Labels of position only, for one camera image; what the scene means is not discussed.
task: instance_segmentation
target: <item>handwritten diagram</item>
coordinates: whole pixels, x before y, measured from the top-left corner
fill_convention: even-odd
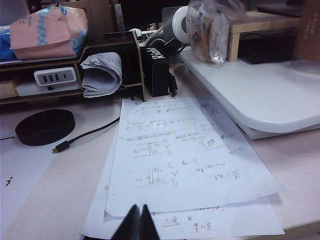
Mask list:
[[[122,102],[106,202],[112,216],[125,216],[133,204],[170,212],[241,203],[274,194],[277,186],[212,97]],[[212,229],[210,222],[193,224],[196,231]]]

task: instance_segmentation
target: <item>stack of paper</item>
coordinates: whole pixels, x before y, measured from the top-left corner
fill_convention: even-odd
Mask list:
[[[284,234],[266,198],[279,183],[211,96],[124,99],[114,145],[84,235],[111,238],[133,204],[161,239]]]
[[[81,67],[84,69],[82,87],[85,98],[110,95],[121,86],[121,57],[116,52],[88,56]]]

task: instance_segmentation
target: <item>tissue box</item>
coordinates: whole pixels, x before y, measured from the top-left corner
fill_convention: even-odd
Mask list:
[[[47,7],[10,25],[11,49],[19,59],[76,55],[88,31],[83,9]]]

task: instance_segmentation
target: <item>wooden desk organizer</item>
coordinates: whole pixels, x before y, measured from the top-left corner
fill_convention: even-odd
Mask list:
[[[90,55],[105,52],[117,52],[121,56],[122,86],[125,88],[141,86],[140,92],[143,100],[145,101],[146,94],[140,47],[136,35],[133,32],[126,32],[124,36],[122,36],[120,33],[108,33],[103,37],[88,39],[82,52],[74,58],[0,62],[0,81],[6,81],[8,76],[11,75],[23,76],[23,79],[21,80],[35,81],[33,76],[34,71],[62,67],[74,67],[77,79],[81,85],[84,71],[80,64]],[[0,105],[82,94],[83,89],[77,89],[30,96],[15,96],[1,99]]]

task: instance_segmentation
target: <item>wooden shelf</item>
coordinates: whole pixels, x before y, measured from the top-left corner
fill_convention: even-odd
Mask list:
[[[240,33],[263,31],[271,29],[298,27],[300,18],[280,16],[258,11],[247,11],[247,21],[239,19],[238,16],[228,15],[230,19],[228,52],[226,60],[235,62],[238,59],[238,47]]]
[[[45,94],[38,94],[38,95],[31,95],[31,96],[15,96],[6,99],[1,99],[0,105],[4,104],[16,104],[28,101],[35,101],[35,100],[45,100],[51,98],[58,98],[58,97],[66,97],[66,96],[75,96],[75,95],[82,95],[81,89],[76,90],[69,90],[69,91],[60,91],[54,93],[45,93]]]

